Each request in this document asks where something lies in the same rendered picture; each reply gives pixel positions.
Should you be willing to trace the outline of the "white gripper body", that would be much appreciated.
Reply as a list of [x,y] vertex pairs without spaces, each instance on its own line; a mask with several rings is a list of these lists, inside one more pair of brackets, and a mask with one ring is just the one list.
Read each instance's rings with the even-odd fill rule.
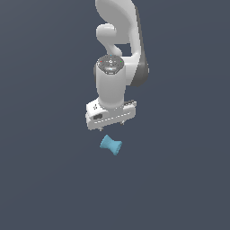
[[86,105],[86,124],[89,130],[104,128],[124,120],[133,119],[136,116],[137,102],[134,100],[124,102],[122,106],[115,109],[106,109],[95,99]]

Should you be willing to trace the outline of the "blue spool-shaped object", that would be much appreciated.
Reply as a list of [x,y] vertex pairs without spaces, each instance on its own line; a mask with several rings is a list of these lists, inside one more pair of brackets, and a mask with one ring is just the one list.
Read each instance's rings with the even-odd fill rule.
[[121,146],[121,141],[114,141],[108,135],[106,135],[100,143],[100,148],[109,149],[114,155],[117,155],[119,153]]

